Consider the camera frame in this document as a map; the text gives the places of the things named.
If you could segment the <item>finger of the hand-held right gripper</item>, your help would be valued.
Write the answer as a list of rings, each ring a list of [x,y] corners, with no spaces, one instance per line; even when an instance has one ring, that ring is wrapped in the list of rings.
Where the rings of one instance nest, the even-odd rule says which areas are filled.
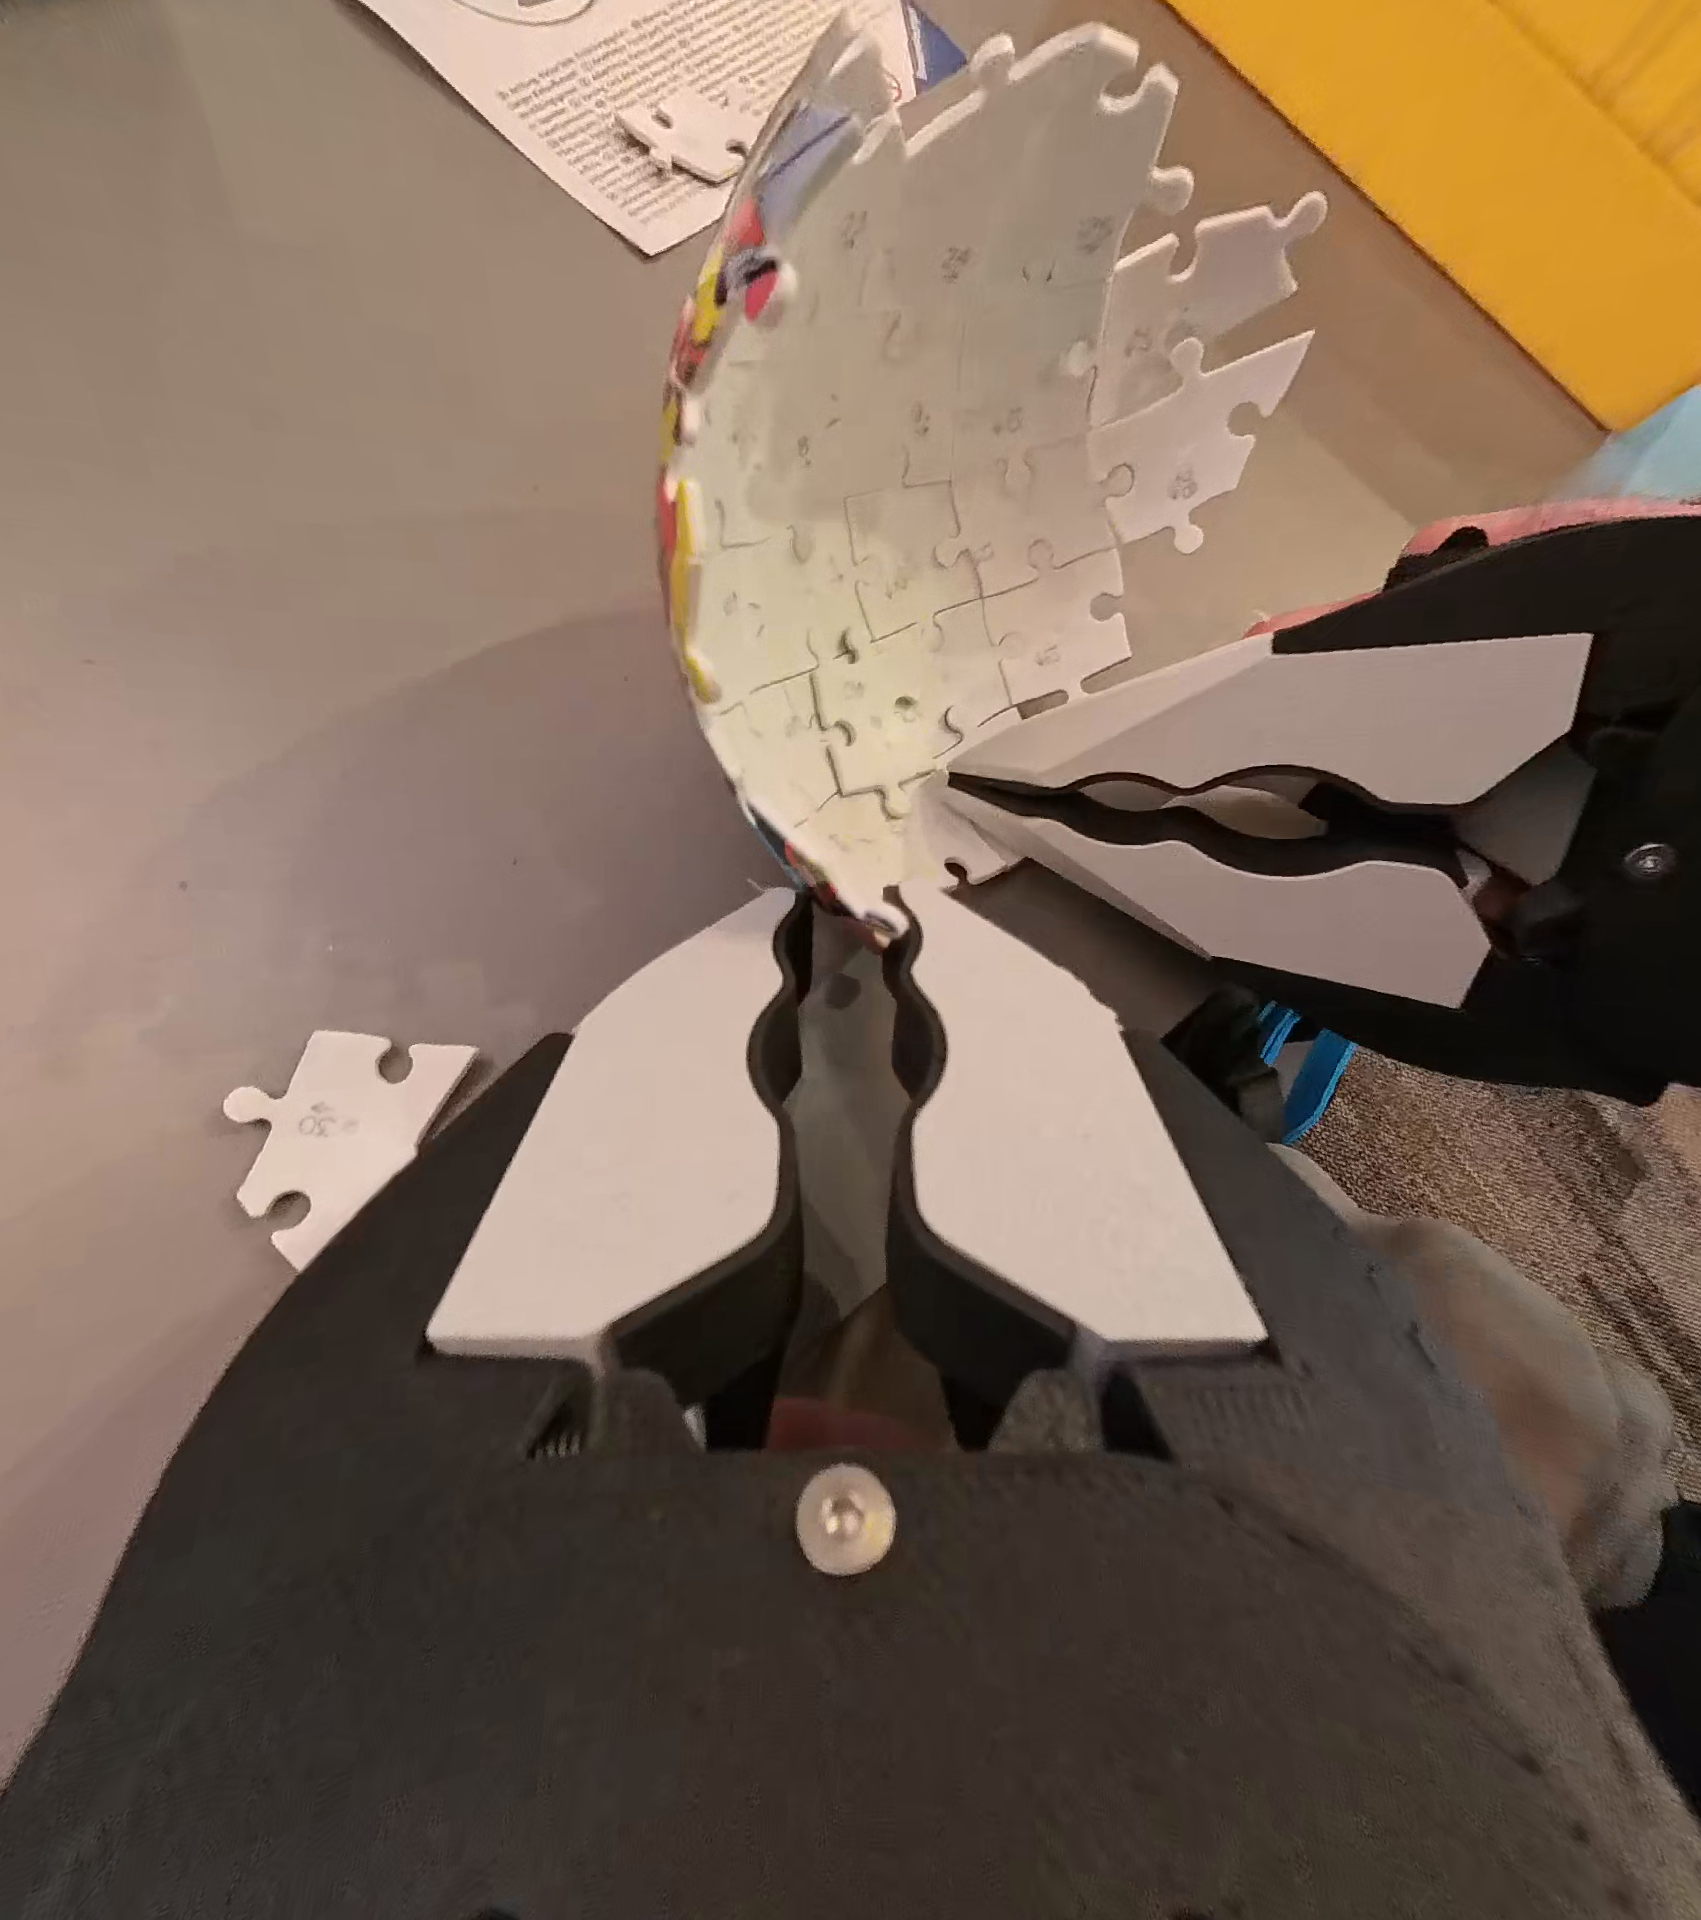
[[[1213,962],[1463,1006],[1491,957],[1459,870],[1424,849],[1271,838],[1186,804],[951,784],[959,812],[1139,925]]]
[[[1101,782],[1170,799],[1254,777],[1314,777],[1387,812],[1474,819],[1464,846],[1532,883],[1570,853],[1589,779],[1569,768],[1592,632],[1281,651],[1244,637],[1104,694],[1055,708],[959,757],[959,814],[1008,849],[1080,880],[1289,883],[1250,853],[1186,839],[1126,843],[1065,822]]]

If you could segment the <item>partly built puzzle ball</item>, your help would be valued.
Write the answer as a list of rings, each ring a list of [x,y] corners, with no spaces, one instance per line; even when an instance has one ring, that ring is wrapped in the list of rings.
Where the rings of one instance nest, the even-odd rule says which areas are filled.
[[[1170,223],[1166,68],[1104,26],[1006,36],[907,132],[841,14],[747,152],[671,349],[671,637],[750,824],[821,908],[898,937],[912,792],[1131,659],[1124,550],[1200,548],[1309,332],[1326,194]]]

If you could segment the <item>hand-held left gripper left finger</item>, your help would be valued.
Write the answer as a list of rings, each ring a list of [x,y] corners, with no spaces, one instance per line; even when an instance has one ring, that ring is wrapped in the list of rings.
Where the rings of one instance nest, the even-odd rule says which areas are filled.
[[[648,1371],[767,1412],[804,1294],[791,1095],[811,900],[770,890],[575,1028],[427,1336],[462,1360]]]

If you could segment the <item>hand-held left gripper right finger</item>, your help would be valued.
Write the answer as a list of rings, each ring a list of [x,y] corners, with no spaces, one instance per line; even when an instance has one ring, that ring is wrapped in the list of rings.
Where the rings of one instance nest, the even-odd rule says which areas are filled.
[[[1262,1366],[1271,1328],[1117,1011],[932,883],[887,950],[907,1109],[887,1270],[957,1427],[1065,1375],[1099,1422],[1117,1380]]]

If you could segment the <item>small white puzzle piece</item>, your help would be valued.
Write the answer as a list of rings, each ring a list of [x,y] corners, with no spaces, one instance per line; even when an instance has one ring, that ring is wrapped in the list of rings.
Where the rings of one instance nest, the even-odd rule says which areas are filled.
[[[952,804],[944,772],[915,787],[909,826],[912,878],[939,890],[989,883],[1021,864],[1016,849],[1005,848]]]

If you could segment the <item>yellow box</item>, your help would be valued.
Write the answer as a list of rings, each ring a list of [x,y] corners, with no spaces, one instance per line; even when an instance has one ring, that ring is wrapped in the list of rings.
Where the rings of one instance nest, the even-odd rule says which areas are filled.
[[[1176,2],[1584,411],[1701,388],[1701,2]]]

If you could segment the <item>printed instruction sheet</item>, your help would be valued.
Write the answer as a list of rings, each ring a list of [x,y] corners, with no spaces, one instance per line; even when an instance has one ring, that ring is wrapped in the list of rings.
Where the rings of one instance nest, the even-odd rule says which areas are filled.
[[[754,105],[764,115],[757,144],[841,14],[878,48],[888,107],[957,88],[966,68],[964,51],[917,4],[370,2],[366,12],[572,201],[651,258],[717,228],[747,169],[728,184],[663,174],[619,132],[621,108],[681,91]]]

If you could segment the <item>white numbered puzzle piece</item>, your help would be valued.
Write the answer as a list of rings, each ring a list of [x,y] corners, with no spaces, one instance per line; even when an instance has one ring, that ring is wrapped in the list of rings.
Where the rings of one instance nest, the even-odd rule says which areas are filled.
[[[476,1046],[413,1045],[403,1078],[388,1080],[383,1065],[393,1048],[386,1038],[321,1030],[311,1035],[287,1092],[228,1094],[230,1122],[267,1129],[237,1191],[240,1210],[262,1220],[290,1196],[307,1203],[302,1222],[270,1237],[297,1274],[415,1161],[479,1065]]]

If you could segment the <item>person's beige trousers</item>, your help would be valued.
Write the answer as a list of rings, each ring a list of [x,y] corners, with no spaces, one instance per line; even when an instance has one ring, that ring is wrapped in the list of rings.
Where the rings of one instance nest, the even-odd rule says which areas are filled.
[[[1581,1597],[1631,1634],[1701,1636],[1701,1555],[1685,1538],[1677,1417],[1638,1363],[1486,1240],[1424,1213],[1375,1213],[1291,1144],[1274,1151],[1416,1301],[1422,1334],[1488,1415],[1515,1511],[1501,1582]]]

